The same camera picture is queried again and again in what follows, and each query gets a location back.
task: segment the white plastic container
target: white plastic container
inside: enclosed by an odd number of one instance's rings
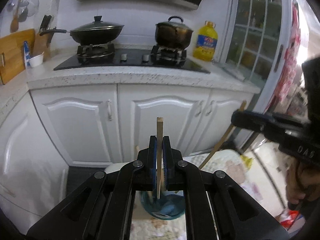
[[[29,59],[29,63],[31,65],[31,67],[36,67],[36,66],[39,66],[40,64],[42,64],[42,62],[43,62],[43,54],[44,53]]]

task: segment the cooking oil bottle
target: cooking oil bottle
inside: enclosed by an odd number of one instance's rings
[[[196,47],[193,56],[205,61],[211,61],[217,46],[218,34],[215,23],[206,21],[205,25],[199,29]]]

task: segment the person's hand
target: person's hand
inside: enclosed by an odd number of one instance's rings
[[[292,204],[299,204],[301,199],[306,197],[306,192],[299,187],[299,184],[296,180],[296,169],[299,165],[299,162],[295,159],[290,168],[287,171],[286,176],[286,194],[287,199]],[[306,166],[303,163],[300,163],[298,167],[298,178],[306,189],[310,185],[315,185],[313,193],[308,197],[308,201],[316,200],[320,197],[320,169]]]

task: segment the backsplash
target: backsplash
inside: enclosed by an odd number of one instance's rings
[[[124,25],[117,43],[154,45],[156,24],[168,20],[172,15],[184,18],[184,23],[194,30],[191,44],[188,49],[193,49],[196,42],[197,31],[204,25],[206,20],[216,23],[216,31],[219,35],[215,59],[219,58],[222,50],[228,22],[228,10],[231,0],[202,0],[199,8],[189,11],[174,5],[144,1],[144,0],[93,0],[79,2],[77,0],[47,0],[48,8],[41,7],[39,12],[21,24],[20,30],[40,26],[44,14],[55,16],[52,27],[72,30],[83,24],[92,22],[93,17],[102,15],[102,20],[116,22]],[[1,36],[8,35],[12,14],[3,14]],[[69,34],[56,33],[52,39],[52,49],[76,47],[78,43],[73,41]]]

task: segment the screw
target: screw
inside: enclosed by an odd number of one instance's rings
[[[182,161],[178,161],[178,165],[179,165],[180,167],[185,167],[185,166],[188,165],[188,163],[187,163],[186,161],[182,160]]]
[[[220,179],[223,179],[226,174],[223,171],[216,171],[216,176]]]
[[[94,174],[94,177],[96,179],[102,179],[104,177],[104,172],[103,171],[97,171],[95,174]]]
[[[133,162],[133,166],[135,166],[135,167],[141,167],[143,165],[143,162],[142,161],[139,161],[139,160],[136,160],[136,161],[134,161]]]

